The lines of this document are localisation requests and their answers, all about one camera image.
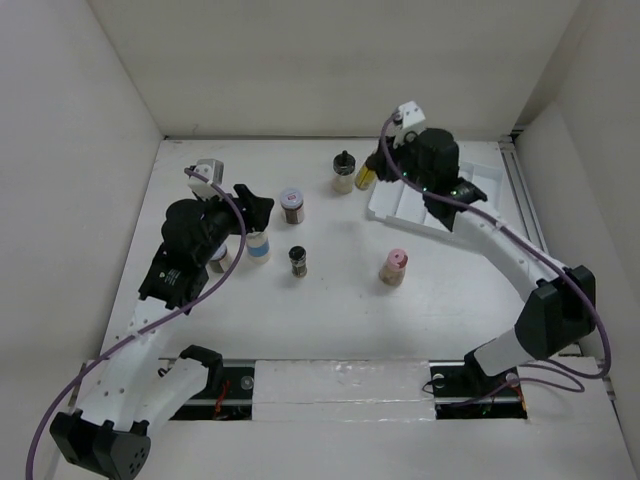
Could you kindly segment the yellow label sauce bottle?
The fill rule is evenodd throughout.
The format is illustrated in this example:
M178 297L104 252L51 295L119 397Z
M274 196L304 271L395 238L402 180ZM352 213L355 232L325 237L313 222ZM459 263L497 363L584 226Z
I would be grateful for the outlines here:
M369 156L356 174L354 185L359 190L366 191L376 181L376 178L375 158L373 156Z

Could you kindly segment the pink lid spice jar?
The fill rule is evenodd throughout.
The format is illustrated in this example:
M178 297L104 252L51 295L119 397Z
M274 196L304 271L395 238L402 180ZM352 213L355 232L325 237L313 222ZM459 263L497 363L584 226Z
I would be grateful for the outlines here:
M379 279L388 286L399 286L404 280L407 264L407 252L400 248L392 249L379 271Z

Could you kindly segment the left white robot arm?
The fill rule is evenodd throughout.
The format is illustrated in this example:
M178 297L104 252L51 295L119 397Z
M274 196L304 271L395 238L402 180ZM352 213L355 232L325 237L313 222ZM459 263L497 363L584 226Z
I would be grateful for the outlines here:
M207 264L231 235L243 241L263 232L274 201L244 184L229 196L217 187L207 199L171 204L162 241L138 290L129 325L98 359L104 370L73 412L59 412L49 432L65 460L107 479L133 479L147 461L152 435L184 403L222 387L223 357L186 347L173 367L158 361L179 327L207 292Z

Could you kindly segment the black grinder cap jar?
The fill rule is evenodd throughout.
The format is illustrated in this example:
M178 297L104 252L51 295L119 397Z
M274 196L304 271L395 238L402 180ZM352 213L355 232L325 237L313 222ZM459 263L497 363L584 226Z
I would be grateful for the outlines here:
M335 192L348 194L353 190L355 164L355 158L347 150L343 150L334 157L332 188Z

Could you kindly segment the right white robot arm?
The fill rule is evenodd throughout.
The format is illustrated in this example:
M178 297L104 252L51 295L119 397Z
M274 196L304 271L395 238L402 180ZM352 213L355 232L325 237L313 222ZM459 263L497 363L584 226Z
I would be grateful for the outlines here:
M503 222L487 194L460 175L459 146L446 130L382 132L365 165L378 180L417 192L429 215L489 260L524 302L510 329L465 355L453 378L466 390L465 403L510 387L507 376L519 367L563 375L582 391L586 373L552 357L602 325L593 273L550 258Z

